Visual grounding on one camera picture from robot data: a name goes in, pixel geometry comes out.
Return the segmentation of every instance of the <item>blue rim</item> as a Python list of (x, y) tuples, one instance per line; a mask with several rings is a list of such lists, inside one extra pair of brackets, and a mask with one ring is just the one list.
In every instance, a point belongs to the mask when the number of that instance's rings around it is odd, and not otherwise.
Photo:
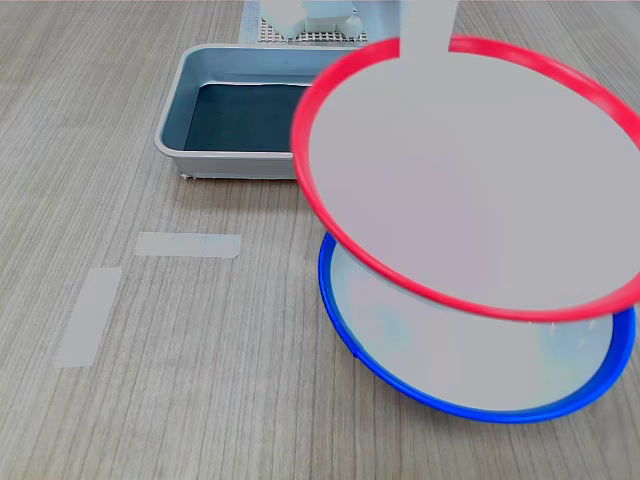
[(596, 374), (580, 389), (568, 397), (542, 407), (514, 412), (492, 412), (461, 407), (429, 396), (392, 375), (377, 363), (355, 339), (347, 327), (336, 305), (331, 286), (331, 261), (336, 241), (327, 233), (318, 259), (318, 280), (322, 300), (338, 335), (342, 338), (354, 357), (364, 363), (369, 370), (405, 395), (451, 415), (490, 423), (533, 423), (552, 420), (579, 410), (601, 397), (618, 380), (627, 366), (636, 336), (636, 313), (633, 308), (613, 316), (613, 335), (611, 346), (604, 362)]

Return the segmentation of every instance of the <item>gray tray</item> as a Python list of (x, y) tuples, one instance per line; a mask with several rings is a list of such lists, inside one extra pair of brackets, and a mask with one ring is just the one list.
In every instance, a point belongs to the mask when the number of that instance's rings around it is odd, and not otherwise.
[(295, 179), (290, 152), (187, 151), (200, 88), (213, 83), (309, 85), (353, 47), (200, 45), (178, 65), (155, 135), (158, 150), (194, 178)]

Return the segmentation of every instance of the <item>tape strip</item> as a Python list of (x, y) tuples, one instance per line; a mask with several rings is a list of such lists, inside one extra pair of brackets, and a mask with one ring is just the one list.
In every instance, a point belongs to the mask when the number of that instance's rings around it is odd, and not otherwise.
[(121, 276), (122, 267), (89, 270), (58, 347), (55, 368), (93, 365)]
[(250, 85), (254, 87), (259, 87), (262, 85), (286, 85), (292, 87), (310, 87), (310, 83), (282, 83), (282, 82), (218, 82), (212, 80), (210, 82), (205, 83), (205, 85)]
[(140, 232), (136, 255), (146, 257), (235, 258), (240, 235)]

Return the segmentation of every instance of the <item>wooden table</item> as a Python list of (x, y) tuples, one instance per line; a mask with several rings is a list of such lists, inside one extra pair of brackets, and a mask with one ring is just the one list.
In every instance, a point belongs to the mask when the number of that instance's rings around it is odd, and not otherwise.
[[(294, 182), (184, 180), (156, 152), (180, 55), (236, 42), (243, 6), (0, 2), (0, 478), (640, 478), (637, 351), (568, 418), (432, 411), (333, 331), (324, 230)], [(456, 30), (550, 54), (640, 111), (635, 2), (466, 4)], [(137, 257), (140, 231), (240, 234), (242, 251)], [(124, 274), (96, 362), (55, 369), (102, 266)]]

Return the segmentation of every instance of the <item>red rim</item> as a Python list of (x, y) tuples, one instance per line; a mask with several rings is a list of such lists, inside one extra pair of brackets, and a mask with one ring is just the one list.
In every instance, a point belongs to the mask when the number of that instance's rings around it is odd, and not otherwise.
[[(624, 102), (582, 73), (530, 50), (483, 38), (455, 35), (451, 40), (449, 50), (506, 60), (557, 81), (606, 112), (640, 148), (640, 118)], [(343, 81), (371, 65), (399, 56), (399, 38), (384, 40), (356, 50), (320, 74), (313, 85), (307, 89), (298, 105), (291, 133), (291, 150), (294, 156), (296, 176), (311, 208), (335, 239), (361, 262), (396, 285), (442, 305), (472, 314), (515, 321), (567, 322), (616, 313), (631, 307), (640, 300), (639, 273), (633, 280), (615, 292), (571, 308), (512, 310), (468, 302), (430, 289), (392, 270), (365, 251), (340, 228), (322, 203), (311, 175), (309, 143), (313, 123), (324, 101)]]

